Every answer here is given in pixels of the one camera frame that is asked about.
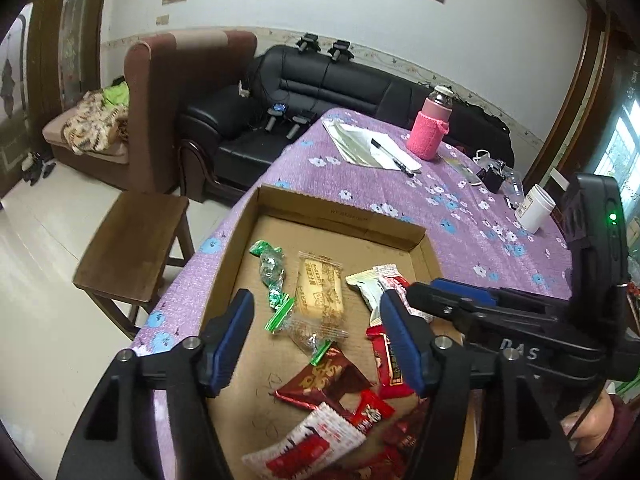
brown armchair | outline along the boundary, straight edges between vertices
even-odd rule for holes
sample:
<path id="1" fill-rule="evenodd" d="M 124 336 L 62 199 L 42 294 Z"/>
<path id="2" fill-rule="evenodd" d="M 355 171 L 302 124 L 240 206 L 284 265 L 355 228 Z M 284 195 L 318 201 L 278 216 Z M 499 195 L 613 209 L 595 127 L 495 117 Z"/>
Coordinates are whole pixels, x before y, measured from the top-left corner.
<path id="1" fill-rule="evenodd" d="M 178 181 L 174 129 L 178 102 L 186 94 L 216 91 L 237 82 L 253 59 L 250 32 L 203 28 L 144 38 L 127 52 L 129 142 L 106 152 L 75 155 L 62 138 L 73 108 L 44 127 L 54 156 L 76 170 L 121 189 L 167 192 Z"/>

blue gripper pad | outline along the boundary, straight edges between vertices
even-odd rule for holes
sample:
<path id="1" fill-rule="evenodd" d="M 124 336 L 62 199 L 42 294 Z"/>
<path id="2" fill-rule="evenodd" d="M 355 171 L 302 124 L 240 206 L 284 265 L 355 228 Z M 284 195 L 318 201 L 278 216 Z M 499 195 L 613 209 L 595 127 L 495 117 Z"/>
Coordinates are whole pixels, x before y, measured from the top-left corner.
<path id="1" fill-rule="evenodd" d="M 440 373 L 430 347 L 433 331 L 424 319 L 409 314 L 394 290 L 382 295 L 380 313 L 404 380 L 418 396 L 426 397 L 437 386 Z"/>
<path id="2" fill-rule="evenodd" d="M 217 397 L 229 386 L 252 322 L 254 295 L 241 288 L 225 313 L 207 323 L 202 333 L 203 359 L 198 367 L 198 379 L 207 397 Z"/>
<path id="3" fill-rule="evenodd" d="M 433 288 L 441 290 L 442 292 L 457 294 L 463 298 L 470 298 L 471 300 L 473 300 L 473 302 L 483 306 L 497 306 L 498 304 L 496 299 L 489 293 L 489 291 L 480 286 L 452 282 L 451 280 L 444 280 L 442 278 L 433 280 L 430 285 Z"/>

dark sleeve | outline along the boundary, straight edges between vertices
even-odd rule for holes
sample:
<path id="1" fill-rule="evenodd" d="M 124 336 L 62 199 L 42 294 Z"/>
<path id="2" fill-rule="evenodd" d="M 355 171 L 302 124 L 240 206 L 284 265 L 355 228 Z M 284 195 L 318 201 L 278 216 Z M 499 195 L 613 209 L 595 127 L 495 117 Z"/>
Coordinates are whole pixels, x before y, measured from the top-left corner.
<path id="1" fill-rule="evenodd" d="M 591 453 L 577 457 L 580 480 L 628 480 L 640 466 L 640 417 L 618 396 L 611 396 L 614 415 L 604 440 Z"/>

pink water bottle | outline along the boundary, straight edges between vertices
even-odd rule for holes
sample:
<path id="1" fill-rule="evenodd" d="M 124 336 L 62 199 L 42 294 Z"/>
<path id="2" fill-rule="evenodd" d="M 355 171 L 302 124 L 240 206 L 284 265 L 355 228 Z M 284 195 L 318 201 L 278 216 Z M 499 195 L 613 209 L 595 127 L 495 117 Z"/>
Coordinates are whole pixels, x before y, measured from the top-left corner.
<path id="1" fill-rule="evenodd" d="M 415 118 L 406 146 L 422 160 L 436 156 L 442 137 L 449 133 L 449 117 L 453 106 L 453 91 L 436 86 L 424 101 L 422 111 Z"/>

pen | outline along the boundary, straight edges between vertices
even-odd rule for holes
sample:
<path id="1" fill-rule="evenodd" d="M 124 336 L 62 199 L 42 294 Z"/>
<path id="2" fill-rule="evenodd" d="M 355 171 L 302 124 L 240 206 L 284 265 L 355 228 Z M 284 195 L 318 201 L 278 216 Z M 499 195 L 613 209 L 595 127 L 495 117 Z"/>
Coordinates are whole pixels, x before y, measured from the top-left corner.
<path id="1" fill-rule="evenodd" d="M 400 169 L 400 171 L 402 171 L 406 176 L 408 176 L 409 178 L 413 178 L 415 176 L 415 174 L 412 171 L 409 171 L 409 168 L 407 168 L 402 162 L 400 162 L 397 158 L 391 155 L 391 153 L 389 153 L 389 151 L 384 146 L 380 145 L 380 143 L 377 142 L 376 139 L 371 139 L 371 143 L 377 149 L 385 153 L 385 155 L 388 156 L 394 162 L 394 164 Z"/>

